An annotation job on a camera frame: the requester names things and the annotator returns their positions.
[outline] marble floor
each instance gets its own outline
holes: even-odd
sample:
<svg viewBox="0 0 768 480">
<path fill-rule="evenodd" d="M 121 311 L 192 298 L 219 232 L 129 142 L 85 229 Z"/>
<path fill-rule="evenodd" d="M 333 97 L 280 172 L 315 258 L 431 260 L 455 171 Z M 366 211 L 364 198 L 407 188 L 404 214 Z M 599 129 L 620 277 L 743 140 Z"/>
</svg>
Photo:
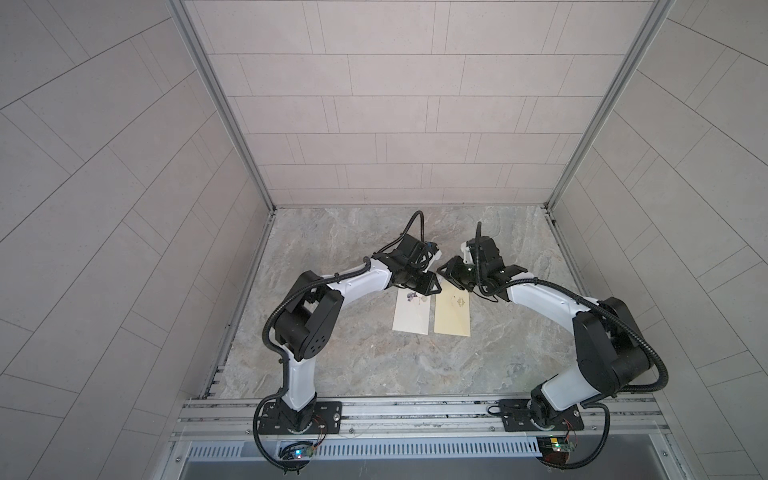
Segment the marble floor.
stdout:
<svg viewBox="0 0 768 480">
<path fill-rule="evenodd" d="M 256 280 L 223 372 L 219 398 L 261 398 L 281 383 L 279 356 L 261 343 L 267 316 L 305 270 L 328 274 L 360 265 L 397 238 L 413 207 L 278 210 Z M 424 207 L 425 238 L 442 265 L 472 238 L 478 220 L 506 264 L 575 290 L 545 219 L 528 207 Z M 412 233 L 418 235 L 419 222 Z M 392 330 L 397 289 L 346 307 L 317 356 L 320 396 L 438 395 L 527 392 L 575 360 L 573 337 L 558 324 L 513 303 L 470 296 L 472 336 Z"/>
</svg>

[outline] yellow envelope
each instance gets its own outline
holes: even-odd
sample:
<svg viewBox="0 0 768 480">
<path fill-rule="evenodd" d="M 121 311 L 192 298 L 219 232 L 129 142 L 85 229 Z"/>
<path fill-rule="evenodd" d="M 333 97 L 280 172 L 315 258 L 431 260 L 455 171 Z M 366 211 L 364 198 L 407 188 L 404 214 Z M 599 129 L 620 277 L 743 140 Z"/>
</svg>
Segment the yellow envelope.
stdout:
<svg viewBox="0 0 768 480">
<path fill-rule="evenodd" d="M 449 281 L 440 283 L 435 295 L 435 333 L 469 335 L 469 292 L 459 290 Z"/>
</svg>

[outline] robotic arm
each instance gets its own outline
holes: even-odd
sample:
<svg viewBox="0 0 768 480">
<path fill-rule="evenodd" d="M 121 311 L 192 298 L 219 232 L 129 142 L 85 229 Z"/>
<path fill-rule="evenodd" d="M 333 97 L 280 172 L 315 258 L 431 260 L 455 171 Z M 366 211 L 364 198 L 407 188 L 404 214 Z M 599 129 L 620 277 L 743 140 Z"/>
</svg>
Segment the robotic arm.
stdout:
<svg viewBox="0 0 768 480">
<path fill-rule="evenodd" d="M 414 220 L 421 217 L 420 240 L 408 235 Z M 556 283 L 540 280 L 525 268 L 505 266 L 495 242 L 481 235 L 462 244 L 463 258 L 453 257 L 437 269 L 460 290 L 525 305 L 563 326 L 574 334 L 577 362 L 564 372 L 531 391 L 526 409 L 509 408 L 501 403 L 492 415 L 527 419 L 541 430 L 560 425 L 566 410 L 580 403 L 584 408 L 602 408 L 606 428 L 598 448 L 585 460 L 556 468 L 578 468 L 588 464 L 602 450 L 607 440 L 609 415 L 598 403 L 618 392 L 654 392 L 667 384 L 664 363 L 639 333 L 627 306 L 613 297 L 605 301 L 582 297 Z M 264 344 L 282 356 L 283 387 L 261 400 L 253 419 L 254 440 L 262 455 L 273 465 L 299 471 L 306 462 L 285 462 L 272 458 L 261 445 L 258 425 L 267 402 L 276 400 L 281 421 L 294 433 L 305 432 L 316 408 L 314 387 L 316 355 L 330 338 L 339 311 L 368 293 L 391 286 L 409 288 L 422 295 L 434 295 L 442 289 L 430 266 L 440 258 L 433 242 L 424 241 L 424 214 L 417 211 L 400 236 L 374 253 L 361 267 L 334 275 L 319 276 L 304 272 L 293 284 L 283 302 L 267 320 L 262 332 Z M 659 379 L 650 385 L 630 386 L 632 380 L 655 365 Z"/>
</svg>

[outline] side wall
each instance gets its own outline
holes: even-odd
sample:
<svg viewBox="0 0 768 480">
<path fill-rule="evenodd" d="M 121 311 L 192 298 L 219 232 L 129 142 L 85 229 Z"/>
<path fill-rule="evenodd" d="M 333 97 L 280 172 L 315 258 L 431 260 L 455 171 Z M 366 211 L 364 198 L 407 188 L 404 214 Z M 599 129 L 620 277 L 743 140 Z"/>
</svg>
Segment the side wall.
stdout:
<svg viewBox="0 0 768 480">
<path fill-rule="evenodd" d="M 696 478 L 768 478 L 767 18 L 678 0 L 554 208 L 591 293 L 666 361 Z"/>
<path fill-rule="evenodd" d="M 279 205 L 539 204 L 650 2 L 185 2 Z"/>
<path fill-rule="evenodd" d="M 0 25 L 0 478 L 142 478 L 267 211 L 162 0 Z"/>
</svg>

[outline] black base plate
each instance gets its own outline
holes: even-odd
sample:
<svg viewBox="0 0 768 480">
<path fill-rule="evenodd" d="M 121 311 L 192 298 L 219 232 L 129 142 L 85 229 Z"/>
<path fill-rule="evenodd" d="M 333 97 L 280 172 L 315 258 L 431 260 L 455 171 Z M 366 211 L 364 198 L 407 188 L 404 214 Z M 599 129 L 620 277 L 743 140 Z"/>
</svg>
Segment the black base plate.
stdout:
<svg viewBox="0 0 768 480">
<path fill-rule="evenodd" d="M 326 423 L 325 433 L 339 433 L 341 421 L 333 420 L 333 415 L 338 413 L 341 418 L 341 402 L 318 402 L 315 404 L 315 415 Z M 288 423 L 280 418 L 280 410 L 275 402 L 270 402 L 261 412 L 259 420 L 259 435 L 289 435 Z M 318 435 L 320 433 L 316 422 L 311 422 L 310 427 L 301 432 L 303 435 Z"/>
<path fill-rule="evenodd" d="M 508 416 L 502 417 L 502 422 L 504 422 L 504 431 L 505 432 L 543 432 L 545 430 L 541 430 L 539 427 L 534 425 L 534 423 L 531 421 L 531 414 L 528 411 L 528 400 L 527 399 L 517 399 L 517 400 L 499 400 L 498 406 L 501 410 L 509 410 L 509 409 L 515 409 L 512 410 L 511 413 Z M 558 428 L 555 426 L 555 430 L 566 430 L 567 429 L 567 423 L 565 421 L 568 421 L 568 423 L 571 424 L 571 430 L 584 430 L 584 422 L 581 421 L 581 414 L 578 411 L 577 406 L 572 406 L 571 408 L 563 411 L 560 415 L 558 415 L 553 423 L 555 425 L 562 425 L 562 428 Z"/>
</svg>

